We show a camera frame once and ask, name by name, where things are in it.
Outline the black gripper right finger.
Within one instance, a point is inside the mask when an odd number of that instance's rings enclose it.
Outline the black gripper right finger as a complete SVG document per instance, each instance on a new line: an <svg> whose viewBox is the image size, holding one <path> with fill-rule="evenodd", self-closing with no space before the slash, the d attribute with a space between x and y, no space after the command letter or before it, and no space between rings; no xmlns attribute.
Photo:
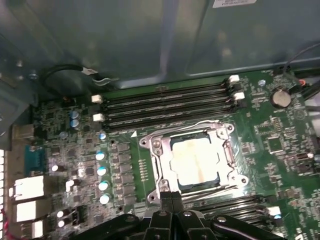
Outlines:
<svg viewBox="0 0 320 240"><path fill-rule="evenodd" d="M173 215L179 240L284 240L283 236L225 214L206 220L202 213L185 209L179 192L173 193Z"/></svg>

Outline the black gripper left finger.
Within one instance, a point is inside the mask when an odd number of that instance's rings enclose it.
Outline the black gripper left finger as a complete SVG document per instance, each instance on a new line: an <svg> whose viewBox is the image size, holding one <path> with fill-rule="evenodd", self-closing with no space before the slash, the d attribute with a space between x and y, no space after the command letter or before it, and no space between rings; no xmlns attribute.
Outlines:
<svg viewBox="0 0 320 240"><path fill-rule="evenodd" d="M134 214L125 213L103 222L80 234L72 240L171 240L173 234L173 193L160 194L160 208L146 212L140 219Z"/></svg>

